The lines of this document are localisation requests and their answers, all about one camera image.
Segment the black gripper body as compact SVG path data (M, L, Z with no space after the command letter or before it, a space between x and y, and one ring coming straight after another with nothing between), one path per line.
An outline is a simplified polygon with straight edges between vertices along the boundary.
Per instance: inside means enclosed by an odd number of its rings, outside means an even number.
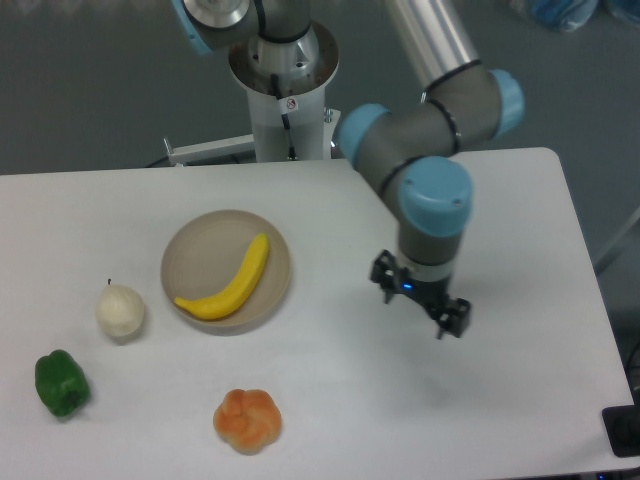
M399 252L396 257L398 292L425 310L443 309L448 301L448 287L453 274L453 261L427 265Z

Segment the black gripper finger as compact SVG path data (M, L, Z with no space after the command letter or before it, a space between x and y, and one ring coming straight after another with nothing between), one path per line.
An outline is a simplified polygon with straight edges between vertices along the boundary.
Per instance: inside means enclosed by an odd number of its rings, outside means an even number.
M382 250L374 259L370 281L380 287L385 304L389 304L395 295L402 293L402 270L390 251Z
M471 303L462 298L451 298L448 294L428 301L424 305L427 315L437 324L436 338L446 335L461 338L470 325Z

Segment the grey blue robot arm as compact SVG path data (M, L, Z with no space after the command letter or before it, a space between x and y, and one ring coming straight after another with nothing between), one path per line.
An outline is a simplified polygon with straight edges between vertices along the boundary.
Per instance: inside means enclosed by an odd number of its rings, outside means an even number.
M480 61L449 1L391 1L386 8L423 84L420 104L394 114L378 104L331 120L325 90L337 42L306 1L177 1L198 51L224 48L246 92L260 162L319 160L340 152L398 223L397 249L374 260L387 298L420 305L441 334L461 336L471 306L448 293L472 207L467 171L454 156L514 128L524 96L507 72Z

